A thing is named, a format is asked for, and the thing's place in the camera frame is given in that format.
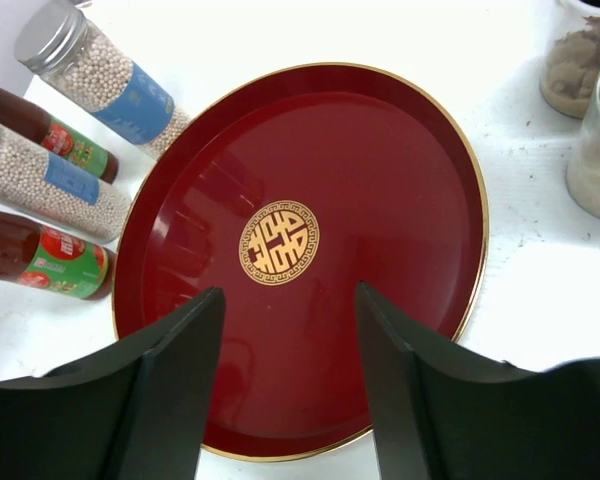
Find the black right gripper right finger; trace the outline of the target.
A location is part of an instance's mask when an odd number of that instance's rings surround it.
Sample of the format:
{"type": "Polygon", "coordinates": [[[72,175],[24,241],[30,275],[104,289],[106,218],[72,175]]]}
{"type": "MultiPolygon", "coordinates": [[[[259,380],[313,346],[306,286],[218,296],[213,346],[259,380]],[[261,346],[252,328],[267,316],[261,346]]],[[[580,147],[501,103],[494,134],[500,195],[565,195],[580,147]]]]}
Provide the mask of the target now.
{"type": "Polygon", "coordinates": [[[474,353],[360,283],[356,321],[384,479],[600,479],[600,357],[542,372],[474,353]]]}

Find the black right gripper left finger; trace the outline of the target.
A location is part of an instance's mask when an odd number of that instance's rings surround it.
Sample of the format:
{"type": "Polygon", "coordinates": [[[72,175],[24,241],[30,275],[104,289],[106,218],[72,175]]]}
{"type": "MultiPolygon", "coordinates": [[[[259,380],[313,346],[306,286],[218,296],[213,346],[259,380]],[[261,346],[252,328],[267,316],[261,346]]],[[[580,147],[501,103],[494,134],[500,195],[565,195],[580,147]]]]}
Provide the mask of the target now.
{"type": "Polygon", "coordinates": [[[0,381],[0,479],[192,479],[225,317],[207,289],[41,377],[0,381]]]}

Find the red sauce bottle green label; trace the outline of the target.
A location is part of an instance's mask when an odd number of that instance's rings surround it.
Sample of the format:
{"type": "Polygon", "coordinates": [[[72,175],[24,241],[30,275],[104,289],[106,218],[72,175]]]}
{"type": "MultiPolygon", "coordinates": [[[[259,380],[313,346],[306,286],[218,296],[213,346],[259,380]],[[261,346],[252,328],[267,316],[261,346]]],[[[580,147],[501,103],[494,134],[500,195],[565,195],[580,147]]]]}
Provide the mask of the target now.
{"type": "Polygon", "coordinates": [[[118,158],[42,107],[0,88],[0,124],[112,184],[118,158]]]}

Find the white bead jar blue label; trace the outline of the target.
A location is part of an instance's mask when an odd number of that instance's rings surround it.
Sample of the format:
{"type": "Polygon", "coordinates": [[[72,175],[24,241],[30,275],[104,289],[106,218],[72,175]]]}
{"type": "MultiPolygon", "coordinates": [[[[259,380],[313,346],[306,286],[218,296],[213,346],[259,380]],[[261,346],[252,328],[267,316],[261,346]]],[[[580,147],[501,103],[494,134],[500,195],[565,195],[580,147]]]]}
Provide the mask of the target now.
{"type": "Polygon", "coordinates": [[[93,118],[157,160],[191,115],[68,1],[48,1],[26,21],[14,56],[93,118]]]}

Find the brown spice grinder jar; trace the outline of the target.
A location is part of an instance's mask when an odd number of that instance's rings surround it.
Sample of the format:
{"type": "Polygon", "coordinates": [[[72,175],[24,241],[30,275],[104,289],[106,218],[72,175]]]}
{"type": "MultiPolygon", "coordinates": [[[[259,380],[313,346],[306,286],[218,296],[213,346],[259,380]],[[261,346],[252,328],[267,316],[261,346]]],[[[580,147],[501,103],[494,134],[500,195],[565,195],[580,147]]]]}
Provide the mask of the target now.
{"type": "Polygon", "coordinates": [[[583,118],[599,72],[600,1],[558,1],[539,80],[544,100],[583,118]]]}

